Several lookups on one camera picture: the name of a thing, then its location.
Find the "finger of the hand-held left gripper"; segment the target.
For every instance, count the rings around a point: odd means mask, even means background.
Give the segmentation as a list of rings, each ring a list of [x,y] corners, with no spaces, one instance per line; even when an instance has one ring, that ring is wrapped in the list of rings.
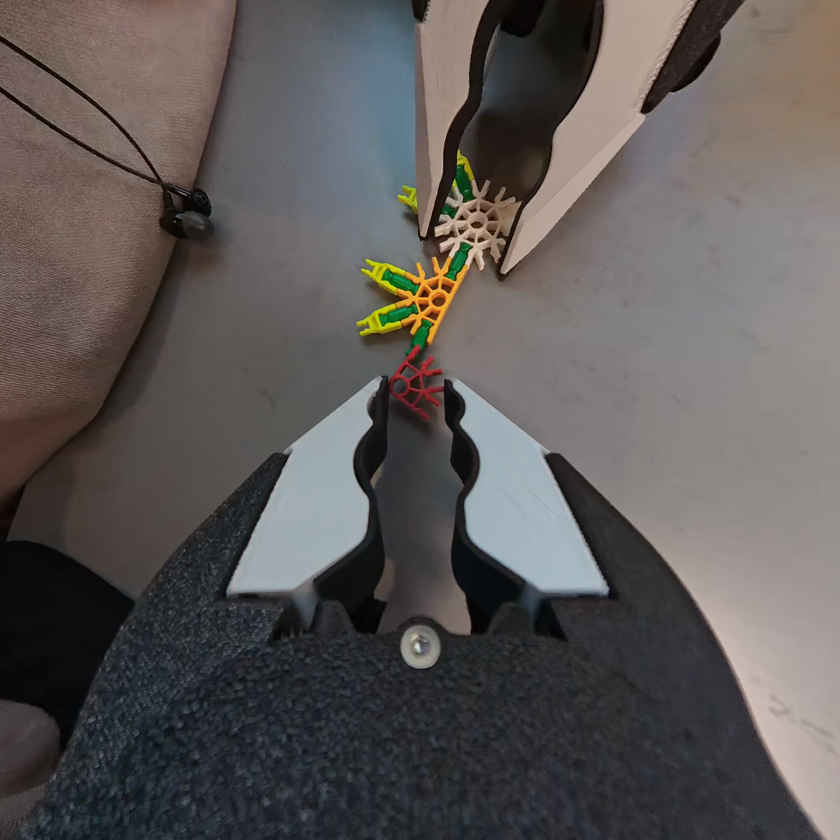
[[[415,2],[416,198],[420,239],[434,233],[459,143],[482,96],[506,1]]]
[[[520,207],[500,273],[534,250],[644,122],[644,100],[695,5],[605,1],[594,64],[553,134],[548,169]]]

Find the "person's beige knit top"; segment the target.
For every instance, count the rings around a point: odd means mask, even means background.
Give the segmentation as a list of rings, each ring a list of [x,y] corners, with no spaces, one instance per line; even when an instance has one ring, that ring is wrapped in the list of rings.
[[[2,2],[2,838],[37,810],[130,605],[7,542],[27,482],[99,413],[195,186],[236,2]]]

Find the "white snowflake connector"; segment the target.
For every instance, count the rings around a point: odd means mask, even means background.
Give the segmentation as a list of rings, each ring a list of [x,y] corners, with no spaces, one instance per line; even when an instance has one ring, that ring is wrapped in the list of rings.
[[[439,250],[446,257],[453,256],[461,243],[470,246],[467,267],[483,270],[487,259],[499,266],[504,255],[513,222],[522,204],[515,196],[508,196],[505,187],[496,195],[490,194],[490,181],[483,185],[473,180],[475,199],[462,202],[455,220],[448,224],[437,222],[434,237]],[[451,196],[460,198],[452,188]]]

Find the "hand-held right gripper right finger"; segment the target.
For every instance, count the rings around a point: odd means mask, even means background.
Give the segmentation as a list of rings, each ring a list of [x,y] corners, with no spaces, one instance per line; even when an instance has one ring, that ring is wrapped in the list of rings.
[[[606,597],[549,451],[461,380],[445,381],[461,479],[451,561],[468,599]]]

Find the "black earbuds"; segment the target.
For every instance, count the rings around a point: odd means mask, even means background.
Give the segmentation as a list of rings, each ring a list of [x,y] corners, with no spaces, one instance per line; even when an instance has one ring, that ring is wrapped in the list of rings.
[[[118,121],[97,100],[81,90],[76,84],[66,79],[57,70],[48,66],[44,61],[33,56],[23,47],[15,44],[15,42],[13,42],[10,38],[2,36],[1,43],[4,47],[10,49],[13,53],[26,60],[38,70],[41,70],[48,76],[57,80],[58,83],[69,89],[81,100],[98,111],[101,116],[108,120],[133,147],[143,162],[143,170],[137,170],[130,165],[117,161],[110,155],[94,148],[89,143],[80,140],[78,137],[68,131],[65,131],[33,107],[20,100],[20,98],[15,96],[11,91],[2,87],[1,93],[6,100],[12,102],[28,115],[36,119],[48,130],[59,135],[59,137],[67,140],[79,149],[91,154],[100,161],[103,161],[123,173],[127,173],[142,180],[143,182],[153,184],[156,188],[160,189],[162,210],[159,219],[159,226],[169,236],[178,239],[192,240],[195,242],[204,241],[212,236],[214,232],[214,225],[212,221],[213,206],[209,195],[207,195],[203,189],[196,186],[184,188],[172,182],[166,181],[158,172],[150,156],[142,149],[140,143],[132,136],[131,132],[128,131],[121,122]]]

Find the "red plastic connector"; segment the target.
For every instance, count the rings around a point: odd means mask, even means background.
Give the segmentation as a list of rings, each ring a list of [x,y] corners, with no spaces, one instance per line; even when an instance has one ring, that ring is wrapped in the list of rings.
[[[418,346],[412,347],[389,381],[391,396],[425,422],[429,410],[441,407],[438,398],[444,390],[437,384],[443,370],[434,366],[434,357]]]

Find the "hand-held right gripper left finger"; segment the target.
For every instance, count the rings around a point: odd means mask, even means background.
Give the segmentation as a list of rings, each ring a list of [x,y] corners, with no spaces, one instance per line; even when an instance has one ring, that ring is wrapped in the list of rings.
[[[226,595],[369,599],[384,570],[372,477],[387,449],[374,378],[288,447]]]

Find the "orange half-circle connector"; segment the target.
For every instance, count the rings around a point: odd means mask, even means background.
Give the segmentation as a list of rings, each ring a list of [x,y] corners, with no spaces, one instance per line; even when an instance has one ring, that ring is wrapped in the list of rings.
[[[446,314],[455,299],[455,295],[463,285],[463,280],[468,271],[468,267],[466,266],[456,279],[446,277],[450,259],[451,256],[446,258],[443,264],[439,264],[438,259],[433,257],[432,269],[429,274],[424,271],[420,264],[416,266],[415,274],[404,271],[410,277],[411,281],[418,284],[418,289],[416,294],[409,295],[403,304],[404,307],[414,306],[417,315],[411,322],[405,321],[402,327],[409,329],[413,336],[421,321],[427,320],[431,322],[433,327],[428,336],[427,347],[435,342],[439,328],[445,320]]]

